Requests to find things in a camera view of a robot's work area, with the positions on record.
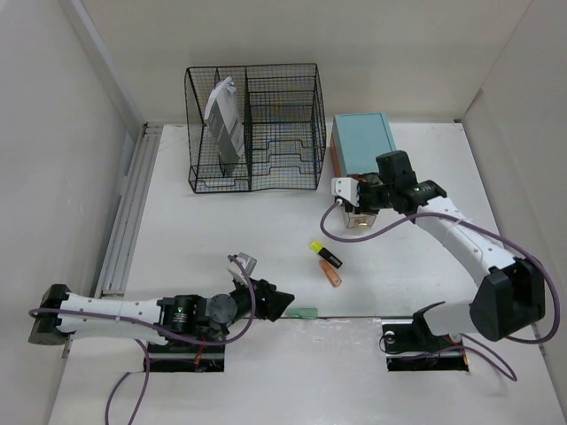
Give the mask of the blue and orange drawer box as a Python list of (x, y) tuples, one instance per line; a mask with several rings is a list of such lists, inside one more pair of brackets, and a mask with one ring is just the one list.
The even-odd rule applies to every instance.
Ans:
[(389, 120), (384, 112), (335, 115), (330, 138), (334, 172), (331, 195), (340, 195), (340, 178), (359, 178), (362, 174), (376, 173), (376, 156), (396, 150)]

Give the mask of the yellow highlighter marker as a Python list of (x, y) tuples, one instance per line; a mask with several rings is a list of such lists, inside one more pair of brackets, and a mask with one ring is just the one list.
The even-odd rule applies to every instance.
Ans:
[(313, 251), (319, 257), (327, 261), (330, 265), (332, 265), (336, 269), (342, 267), (343, 262), (333, 253), (331, 253), (327, 248), (325, 248), (322, 243), (318, 241), (313, 241), (309, 244), (309, 247), (311, 251)]

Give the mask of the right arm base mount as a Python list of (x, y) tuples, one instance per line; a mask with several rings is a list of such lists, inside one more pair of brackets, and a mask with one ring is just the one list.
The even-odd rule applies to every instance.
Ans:
[(411, 320), (384, 321), (380, 346), (389, 372), (468, 372), (462, 342), (434, 336)]

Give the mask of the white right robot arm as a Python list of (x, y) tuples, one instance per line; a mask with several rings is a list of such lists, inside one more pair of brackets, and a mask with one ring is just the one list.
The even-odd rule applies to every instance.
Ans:
[(520, 258), (473, 229), (447, 193), (433, 181), (419, 182), (405, 151), (377, 156), (378, 171), (358, 185), (367, 213), (393, 209), (434, 237), (468, 272), (478, 290), (471, 301), (442, 302), (412, 324), (412, 342), (423, 349), (442, 336), (479, 333), (499, 341), (545, 316), (545, 285), (535, 263)]

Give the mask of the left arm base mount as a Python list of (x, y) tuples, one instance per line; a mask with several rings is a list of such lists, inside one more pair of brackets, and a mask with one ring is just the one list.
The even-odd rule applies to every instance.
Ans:
[(150, 371), (156, 373), (221, 373), (225, 368), (225, 346), (204, 346), (170, 341), (148, 343)]

